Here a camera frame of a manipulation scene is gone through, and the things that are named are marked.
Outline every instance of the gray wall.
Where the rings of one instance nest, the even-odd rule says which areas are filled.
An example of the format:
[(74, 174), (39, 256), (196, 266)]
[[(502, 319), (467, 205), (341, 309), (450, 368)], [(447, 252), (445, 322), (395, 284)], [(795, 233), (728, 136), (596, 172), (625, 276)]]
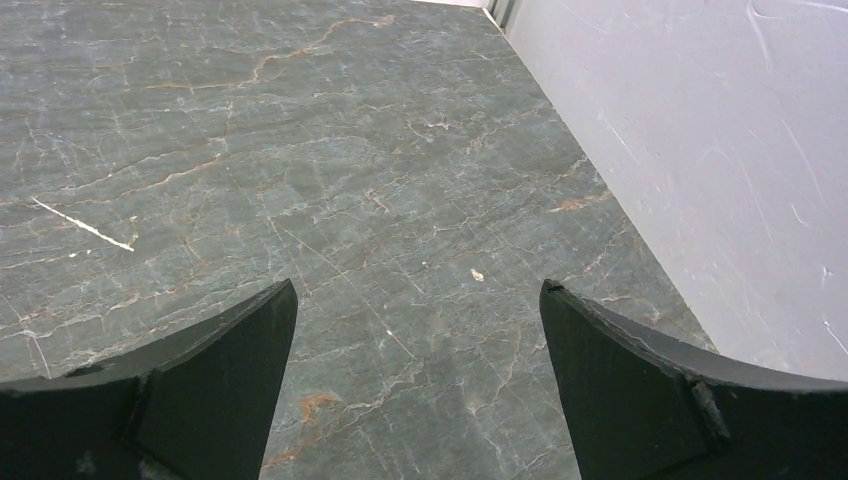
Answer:
[(507, 37), (725, 355), (848, 379), (848, 0), (523, 0)]

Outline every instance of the black plastic claw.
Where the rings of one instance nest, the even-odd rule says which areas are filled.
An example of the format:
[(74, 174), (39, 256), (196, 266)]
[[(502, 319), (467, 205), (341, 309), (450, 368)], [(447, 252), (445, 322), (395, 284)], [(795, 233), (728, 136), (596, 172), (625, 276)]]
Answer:
[(551, 280), (539, 303), (583, 480), (848, 478), (848, 383), (701, 350)]
[(0, 478), (255, 480), (296, 317), (287, 280), (124, 355), (0, 384)]

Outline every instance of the scratch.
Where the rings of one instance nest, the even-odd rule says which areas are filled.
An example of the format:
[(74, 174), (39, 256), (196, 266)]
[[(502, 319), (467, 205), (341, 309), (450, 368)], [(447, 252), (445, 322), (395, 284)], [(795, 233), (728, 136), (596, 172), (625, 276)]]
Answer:
[(766, 71), (771, 73), (771, 53), (769, 52), (768, 45), (766, 44), (766, 37), (763, 36), (763, 31), (760, 30), (760, 26), (757, 24), (757, 12), (754, 10), (753, 0), (748, 1), (748, 8), (746, 14), (748, 16), (748, 22), (751, 24), (751, 28), (754, 29), (754, 33), (757, 35), (757, 41), (759, 41), (760, 43), (760, 48), (763, 51), (763, 57), (766, 59)]
[(577, 13), (577, 12), (575, 12), (575, 11), (574, 11), (574, 9), (572, 9), (571, 7), (569, 7), (568, 5), (566, 5), (566, 3), (565, 3), (563, 0), (559, 0), (559, 4), (560, 4), (560, 6), (561, 6), (562, 8), (564, 8), (564, 9), (568, 10), (568, 12), (569, 12), (569, 13), (571, 13), (572, 15), (574, 15), (575, 17), (577, 17), (577, 19), (578, 19), (578, 20), (580, 20), (580, 22), (584, 23), (585, 25), (588, 25), (589, 27), (591, 27), (591, 28), (593, 28), (593, 29), (595, 29), (595, 30), (597, 30), (597, 31), (599, 31), (599, 32), (601, 32), (601, 33), (603, 33), (604, 35), (609, 35), (609, 34), (610, 34), (610, 32), (608, 32), (608, 31), (604, 30), (603, 28), (601, 28), (601, 27), (599, 27), (599, 26), (595, 25), (594, 23), (592, 23), (592, 22), (590, 22), (589, 20), (586, 20), (585, 18), (583, 18), (582, 16), (580, 16), (580, 14), (579, 14), (579, 13)]
[[(18, 324), (23, 327), (24, 317), (22, 317), (21, 314), (18, 313), (18, 310), (14, 307), (14, 305), (12, 305), (12, 302), (10, 302), (5, 295), (3, 295), (3, 300), (6, 301), (6, 304), (9, 305), (9, 308), (11, 308), (15, 315), (18, 317)], [(24, 331), (22, 333), (25, 336), (31, 338), (33, 343), (35, 343), (35, 348), (38, 349), (38, 354), (41, 356), (41, 362), (44, 364), (44, 369), (47, 370), (47, 379), (49, 380), (53, 378), (53, 375), (50, 373), (50, 365), (47, 363), (47, 357), (44, 356), (44, 351), (41, 350), (41, 345), (39, 345), (38, 343), (38, 336), (35, 334), (35, 332), (26, 327), (24, 327)]]
[(739, 168), (742, 169), (742, 175), (745, 177), (745, 182), (748, 184), (751, 196), (754, 197), (754, 204), (757, 206), (757, 211), (760, 212), (760, 219), (763, 221), (763, 227), (766, 229), (766, 235), (768, 235), (771, 244), (775, 245), (774, 237), (771, 235), (771, 228), (769, 228), (768, 221), (766, 220), (766, 214), (763, 213), (763, 207), (760, 205), (760, 199), (757, 197), (757, 191), (754, 190), (754, 184), (751, 183), (751, 177), (748, 176), (748, 171), (745, 170), (745, 167), (743, 167), (742, 164), (739, 164)]
[(804, 2), (804, 1), (798, 1), (798, 0), (792, 1), (792, 2), (789, 2), (789, 3), (795, 4), (795, 5), (801, 5), (803, 7), (813, 7), (813, 8), (820, 8), (822, 10), (833, 10), (835, 12), (848, 13), (848, 8), (846, 8), (846, 7), (840, 7), (840, 6), (837, 6), (837, 5), (829, 5), (827, 3)]
[(765, 143), (763, 142), (763, 139), (762, 139), (762, 138), (760, 138), (760, 137), (759, 137), (759, 135), (757, 135), (756, 133), (754, 133), (754, 131), (753, 131), (753, 130), (751, 130), (750, 128), (748, 129), (748, 133), (750, 133), (750, 134), (751, 134), (754, 138), (756, 138), (756, 139), (757, 139), (757, 141), (758, 141), (758, 142), (760, 142), (760, 144), (761, 144), (761, 145), (765, 145)]
[(836, 343), (839, 344), (839, 347), (842, 348), (842, 351), (845, 352), (846, 355), (848, 355), (848, 348), (845, 348), (845, 344), (842, 343), (842, 340), (840, 340), (839, 337), (837, 337), (836, 334), (833, 333), (833, 330), (831, 330), (830, 323), (827, 322), (827, 319), (825, 319), (822, 323), (824, 323), (824, 326), (827, 328), (827, 333), (829, 333), (830, 336), (833, 337), (834, 340), (836, 340)]
[(805, 222), (805, 221), (801, 220), (801, 217), (798, 215), (798, 210), (795, 210), (795, 204), (790, 203), (790, 204), (789, 204), (789, 208), (791, 208), (791, 209), (792, 209), (792, 213), (794, 213), (794, 214), (795, 214), (795, 219), (796, 219), (796, 220), (798, 220), (798, 223), (800, 223), (801, 225), (803, 225), (803, 226), (805, 226), (805, 227), (809, 228), (810, 230), (812, 230), (812, 227), (810, 227), (810, 224), (809, 224), (809, 223), (807, 223), (807, 222)]
[[(270, 224), (271, 224), (271, 228), (273, 228), (273, 229), (274, 229), (274, 233), (276, 233), (276, 234), (277, 234), (277, 236), (279, 237), (279, 236), (280, 236), (280, 234), (279, 234), (279, 232), (277, 232), (277, 227), (276, 227), (276, 225), (274, 225), (274, 222), (272, 222), (270, 218), (268, 219), (268, 223), (270, 223)], [(291, 233), (290, 231), (286, 230), (285, 228), (284, 228), (284, 229), (282, 229), (282, 230), (283, 230), (283, 232), (285, 232), (285, 233), (286, 233), (286, 235), (288, 235), (288, 236), (292, 237), (292, 238), (293, 238), (293, 239), (294, 239), (297, 243), (299, 243), (299, 244), (303, 245), (304, 247), (306, 247), (306, 249), (307, 249), (307, 250), (309, 250), (310, 252), (314, 253), (315, 255), (318, 255), (318, 257), (319, 257), (319, 258), (321, 258), (321, 260), (324, 260), (324, 262), (326, 262), (326, 263), (327, 263), (327, 265), (329, 265), (330, 267), (332, 267), (332, 269), (333, 269), (333, 270), (335, 270), (335, 271), (336, 271), (336, 273), (338, 273), (338, 274), (339, 274), (339, 275), (340, 275), (340, 276), (341, 276), (341, 277), (342, 277), (342, 278), (343, 278), (343, 279), (344, 279), (344, 280), (345, 280), (348, 284), (350, 284), (350, 286), (351, 286), (351, 287), (353, 287), (353, 290), (354, 290), (355, 292), (359, 293), (359, 289), (358, 289), (358, 288), (356, 288), (356, 285), (354, 285), (354, 283), (350, 280), (350, 278), (348, 278), (348, 276), (347, 276), (347, 275), (345, 275), (345, 273), (344, 273), (344, 272), (342, 272), (342, 271), (339, 269), (339, 267), (337, 267), (337, 266), (336, 266), (336, 264), (334, 264), (333, 262), (331, 262), (329, 258), (327, 258), (327, 257), (325, 257), (324, 255), (322, 255), (320, 252), (318, 252), (317, 250), (315, 250), (314, 248), (312, 248), (311, 246), (309, 246), (309, 244), (308, 244), (308, 243), (304, 242), (303, 240), (301, 240), (300, 238), (298, 238), (297, 236), (295, 236), (295, 234)], [(412, 352), (410, 352), (410, 351), (409, 351), (409, 349), (408, 349), (408, 348), (406, 348), (406, 345), (404, 345), (404, 344), (403, 344), (403, 342), (401, 342), (401, 341), (400, 341), (400, 339), (399, 339), (399, 338), (397, 338), (397, 336), (394, 334), (394, 332), (392, 332), (392, 330), (391, 330), (391, 329), (389, 328), (389, 326), (386, 324), (385, 320), (383, 320), (383, 317), (381, 317), (381, 316), (380, 316), (380, 314), (378, 314), (378, 313), (377, 313), (377, 310), (375, 310), (375, 309), (374, 309), (374, 307), (372, 307), (372, 306), (371, 306), (371, 304), (368, 302), (368, 300), (366, 300), (366, 299), (365, 299), (365, 296), (364, 296), (364, 295), (361, 295), (361, 294), (360, 294), (360, 296), (362, 297), (362, 301), (363, 301), (363, 302), (365, 302), (365, 305), (367, 305), (367, 306), (368, 306), (368, 308), (371, 310), (371, 313), (373, 313), (373, 314), (374, 314), (374, 316), (375, 316), (375, 317), (377, 317), (377, 319), (378, 319), (378, 320), (380, 320), (380, 323), (382, 323), (382, 324), (383, 324), (383, 328), (385, 328), (385, 329), (386, 329), (386, 334), (387, 334), (388, 336), (392, 337), (392, 338), (394, 339), (394, 341), (396, 341), (396, 342), (398, 343), (398, 345), (400, 345), (400, 348), (402, 348), (404, 352), (406, 352), (406, 353), (407, 353), (410, 357), (412, 357), (412, 359), (413, 359), (413, 360), (417, 360), (417, 358), (415, 357), (415, 355), (413, 355), (413, 354), (412, 354)]]
[(44, 208), (44, 209), (46, 209), (47, 211), (52, 212), (52, 213), (55, 213), (56, 215), (58, 215), (58, 216), (60, 216), (60, 217), (64, 218), (65, 220), (67, 220), (67, 221), (69, 221), (69, 222), (73, 223), (74, 225), (76, 225), (76, 226), (80, 227), (81, 229), (86, 230), (86, 231), (88, 231), (88, 232), (91, 232), (91, 233), (93, 233), (93, 234), (97, 235), (98, 237), (102, 238), (103, 240), (106, 240), (107, 242), (111, 243), (112, 245), (115, 245), (116, 247), (121, 247), (121, 248), (123, 248), (124, 250), (130, 251), (130, 252), (134, 252), (134, 251), (135, 251), (135, 250), (134, 250), (131, 246), (127, 245), (126, 243), (121, 243), (121, 242), (119, 242), (119, 241), (117, 241), (117, 240), (114, 240), (114, 239), (112, 239), (112, 238), (107, 237), (106, 235), (103, 235), (103, 234), (102, 234), (102, 233), (100, 233), (100, 232), (99, 232), (96, 228), (94, 228), (94, 227), (92, 227), (92, 226), (90, 226), (90, 225), (87, 225), (87, 224), (85, 224), (85, 223), (83, 223), (83, 222), (81, 222), (81, 221), (79, 221), (79, 220), (77, 220), (77, 219), (75, 219), (75, 218), (71, 218), (71, 217), (69, 217), (69, 216), (65, 215), (64, 213), (62, 213), (62, 212), (60, 212), (60, 211), (56, 210), (55, 208), (53, 208), (53, 207), (51, 207), (51, 206), (49, 206), (49, 205), (45, 205), (45, 204), (43, 204), (43, 203), (39, 202), (39, 201), (38, 201), (35, 197), (32, 197), (32, 201), (33, 201), (33, 202), (35, 202), (35, 203), (37, 203), (39, 206), (43, 207), (43, 208)]
[(306, 279), (305, 279), (305, 278), (303, 278), (303, 274), (302, 274), (302, 273), (300, 273), (300, 267), (299, 267), (299, 266), (297, 266), (297, 265), (295, 265), (295, 266), (294, 266), (294, 268), (295, 268), (295, 270), (297, 270), (297, 274), (298, 274), (298, 276), (300, 276), (300, 283), (302, 283), (302, 284), (303, 284), (303, 288), (305, 288), (305, 289), (306, 289), (306, 296), (307, 296), (307, 297), (311, 297), (311, 296), (312, 296), (312, 290), (309, 290), (309, 285), (307, 285), (307, 283), (306, 283)]
[(792, 129), (789, 128), (789, 124), (786, 123), (786, 120), (780, 119), (780, 123), (783, 124), (783, 128), (786, 129), (786, 133), (789, 135), (789, 138), (792, 140), (792, 145), (795, 146), (795, 150), (798, 150), (798, 154), (801, 155), (801, 159), (804, 160), (804, 165), (807, 167), (807, 172), (810, 174), (810, 178), (813, 180), (813, 185), (816, 187), (816, 192), (819, 194), (819, 198), (822, 203), (827, 205), (827, 201), (824, 199), (824, 195), (821, 193), (821, 187), (819, 186), (819, 180), (816, 178), (815, 172), (813, 172), (813, 166), (810, 164), (810, 159), (807, 158), (807, 154), (804, 153), (804, 149), (801, 148), (801, 144), (798, 143), (798, 139), (795, 138), (795, 133), (792, 132)]
[(35, 335), (35, 332), (31, 330), (24, 331), (24, 335), (31, 338), (33, 343), (35, 343), (35, 348), (38, 349), (38, 354), (41, 356), (41, 362), (44, 364), (45, 370), (47, 370), (47, 379), (53, 378), (53, 375), (50, 373), (50, 365), (47, 363), (47, 358), (44, 356), (44, 351), (41, 350), (41, 345), (38, 344), (38, 337)]
[(633, 160), (636, 160), (636, 164), (639, 165), (639, 166), (642, 166), (642, 163), (639, 162), (638, 158), (636, 158), (636, 154), (633, 153), (633, 150), (630, 150), (630, 147), (627, 146), (627, 143), (624, 141), (623, 138), (621, 138), (621, 135), (618, 134), (618, 131), (612, 126), (612, 124), (609, 123), (609, 121), (607, 120), (603, 111), (598, 113), (598, 119), (603, 120), (603, 122), (607, 124), (607, 127), (609, 127), (609, 129), (612, 130), (612, 133), (613, 133), (613, 135), (615, 135), (615, 138), (617, 138), (618, 141), (621, 142), (622, 145), (624, 145), (624, 148), (627, 149), (627, 153), (630, 154), (630, 156), (633, 158)]

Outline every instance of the white streak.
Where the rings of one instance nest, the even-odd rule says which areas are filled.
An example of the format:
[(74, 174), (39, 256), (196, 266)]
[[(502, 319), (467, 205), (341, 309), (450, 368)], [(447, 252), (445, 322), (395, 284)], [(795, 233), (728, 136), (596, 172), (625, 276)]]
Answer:
[(804, 1), (795, 1), (795, 2), (789, 2), (789, 3), (794, 3), (795, 5), (801, 5), (801, 6), (804, 6), (804, 7), (813, 7), (813, 8), (819, 8), (819, 9), (822, 9), (822, 10), (833, 10), (835, 12), (848, 13), (848, 8), (840, 7), (840, 6), (837, 6), (837, 5), (829, 5), (827, 3), (804, 2)]
[(771, 62), (771, 53), (769, 53), (768, 45), (766, 44), (766, 37), (763, 36), (763, 31), (760, 30), (760, 26), (757, 24), (757, 12), (754, 10), (754, 2), (748, 2), (748, 8), (746, 12), (748, 16), (748, 22), (751, 24), (751, 28), (754, 29), (754, 33), (757, 35), (757, 41), (760, 43), (760, 48), (763, 51), (763, 57), (766, 59), (766, 71), (771, 72), (772, 62)]
[(830, 329), (830, 324), (827, 323), (827, 320), (824, 321), (824, 326), (827, 328), (827, 333), (829, 333), (830, 336), (833, 337), (834, 340), (836, 340), (836, 343), (839, 344), (839, 346), (842, 348), (842, 351), (845, 352), (846, 355), (848, 355), (848, 348), (845, 348), (845, 344), (842, 343), (842, 340), (839, 340), (839, 337), (837, 337), (836, 334), (833, 333), (833, 330)]
[(49, 205), (45, 205), (45, 204), (43, 204), (43, 203), (39, 202), (39, 201), (38, 201), (35, 197), (32, 197), (32, 201), (33, 201), (33, 202), (35, 202), (35, 203), (37, 203), (39, 206), (43, 207), (43, 208), (44, 208), (44, 209), (46, 209), (47, 211), (52, 212), (52, 213), (55, 213), (56, 215), (59, 215), (60, 217), (64, 218), (65, 220), (67, 220), (67, 221), (69, 221), (69, 222), (73, 223), (74, 225), (76, 225), (76, 226), (80, 227), (81, 229), (86, 230), (86, 231), (88, 231), (88, 232), (91, 232), (91, 233), (93, 233), (93, 234), (97, 235), (98, 237), (102, 238), (103, 240), (106, 240), (107, 242), (111, 243), (112, 245), (115, 245), (116, 247), (121, 247), (121, 248), (123, 248), (124, 250), (130, 251), (130, 252), (134, 252), (134, 251), (135, 251), (135, 250), (134, 250), (131, 246), (127, 245), (126, 243), (121, 243), (121, 242), (119, 242), (119, 241), (117, 241), (117, 240), (114, 240), (114, 239), (112, 239), (112, 238), (107, 237), (106, 235), (103, 235), (103, 234), (102, 234), (102, 233), (100, 233), (100, 232), (99, 232), (96, 228), (94, 228), (94, 227), (92, 227), (92, 226), (90, 226), (90, 225), (86, 225), (85, 223), (83, 223), (83, 222), (81, 222), (81, 221), (79, 221), (79, 220), (77, 220), (77, 219), (75, 219), (75, 218), (71, 218), (71, 217), (69, 217), (69, 216), (65, 215), (64, 213), (62, 213), (62, 212), (60, 212), (60, 211), (56, 210), (55, 208), (53, 208), (53, 207), (51, 207), (51, 206), (49, 206)]
[(783, 128), (786, 129), (786, 133), (789, 135), (789, 138), (792, 140), (792, 145), (795, 146), (795, 150), (798, 151), (798, 154), (801, 155), (801, 159), (804, 161), (804, 165), (807, 167), (807, 172), (810, 174), (810, 178), (813, 180), (813, 185), (816, 187), (816, 192), (819, 194), (819, 198), (822, 203), (827, 204), (824, 199), (824, 195), (821, 193), (821, 187), (819, 187), (819, 180), (816, 178), (816, 174), (813, 172), (813, 166), (810, 164), (810, 159), (807, 158), (807, 154), (804, 153), (804, 149), (801, 148), (801, 144), (798, 143), (798, 139), (795, 138), (795, 133), (792, 132), (792, 129), (789, 128), (789, 125), (786, 123), (786, 120), (780, 119), (780, 122), (783, 123)]
[(24, 335), (31, 338), (35, 343), (35, 348), (38, 349), (38, 354), (41, 355), (41, 361), (44, 363), (44, 368), (47, 370), (47, 378), (53, 378), (53, 375), (50, 373), (50, 366), (47, 364), (47, 358), (44, 356), (44, 351), (41, 350), (41, 345), (38, 344), (38, 337), (36, 337), (35, 333), (30, 330), (24, 331)]
[(636, 161), (636, 164), (637, 164), (637, 165), (639, 165), (639, 166), (641, 167), (641, 166), (642, 166), (642, 163), (641, 163), (641, 162), (639, 162), (639, 159), (636, 157), (636, 154), (634, 154), (634, 153), (633, 153), (633, 150), (631, 150), (631, 149), (630, 149), (630, 147), (629, 147), (629, 146), (627, 146), (627, 142), (625, 142), (625, 141), (624, 141), (624, 139), (623, 139), (623, 138), (621, 138), (621, 135), (619, 135), (619, 134), (618, 134), (618, 130), (616, 130), (616, 129), (615, 129), (615, 127), (613, 127), (613, 126), (612, 126), (612, 124), (611, 124), (611, 123), (609, 123), (609, 120), (607, 120), (607, 118), (606, 118), (606, 116), (604, 115), (604, 112), (603, 112), (603, 111), (598, 112), (598, 120), (601, 120), (601, 121), (603, 121), (605, 124), (607, 124), (607, 128), (609, 128), (610, 130), (612, 130), (612, 133), (613, 133), (613, 135), (615, 135), (615, 138), (617, 138), (617, 139), (618, 139), (618, 141), (619, 141), (619, 142), (621, 142), (621, 144), (622, 144), (622, 145), (624, 146), (624, 148), (627, 150), (627, 153), (629, 153), (629, 154), (630, 154), (630, 157), (631, 157), (633, 160), (635, 160), (635, 161)]
[(824, 290), (824, 286), (827, 283), (827, 279), (833, 276), (833, 272), (828, 270), (826, 266), (822, 267), (822, 280), (821, 280), (821, 289)]
[(771, 244), (775, 245), (774, 237), (771, 236), (771, 228), (769, 228), (768, 220), (766, 220), (766, 214), (763, 212), (763, 207), (760, 206), (760, 198), (757, 195), (757, 191), (754, 189), (754, 184), (751, 183), (751, 177), (748, 176), (748, 171), (745, 170), (745, 167), (743, 167), (742, 164), (739, 164), (739, 168), (742, 169), (742, 176), (745, 177), (745, 182), (748, 184), (748, 190), (751, 191), (751, 197), (754, 198), (754, 204), (757, 206), (757, 211), (760, 213), (760, 219), (763, 221), (763, 227), (766, 229), (766, 235), (768, 235)]
[(572, 15), (577, 17), (577, 19), (580, 20), (580, 22), (583, 23), (584, 25), (586, 25), (586, 26), (588, 26), (588, 27), (590, 27), (594, 30), (599, 31), (599, 32), (603, 33), (604, 35), (610, 34), (610, 32), (604, 30), (603, 28), (599, 27), (598, 25), (595, 25), (594, 23), (590, 22), (589, 20), (583, 18), (579, 13), (575, 12), (574, 9), (569, 7), (563, 0), (559, 0), (558, 3), (562, 8), (568, 10), (569, 13), (571, 13)]
[(792, 209), (792, 213), (794, 213), (794, 214), (795, 214), (795, 219), (797, 219), (797, 220), (798, 220), (798, 223), (800, 223), (801, 225), (803, 225), (803, 226), (805, 226), (805, 227), (809, 228), (810, 230), (812, 230), (812, 227), (810, 227), (810, 224), (809, 224), (809, 223), (807, 223), (807, 222), (805, 222), (805, 221), (801, 220), (801, 217), (798, 215), (798, 210), (795, 210), (795, 205), (794, 205), (794, 204), (790, 203), (790, 204), (789, 204), (789, 208), (791, 208), (791, 209)]

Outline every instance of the green marble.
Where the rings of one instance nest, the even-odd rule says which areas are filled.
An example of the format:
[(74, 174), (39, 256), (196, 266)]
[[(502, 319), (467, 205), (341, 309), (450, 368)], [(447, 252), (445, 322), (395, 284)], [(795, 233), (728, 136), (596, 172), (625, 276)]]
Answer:
[(263, 479), (576, 479), (542, 280), (709, 345), (482, 11), (42, 0), (0, 25), (2, 379), (291, 278)]

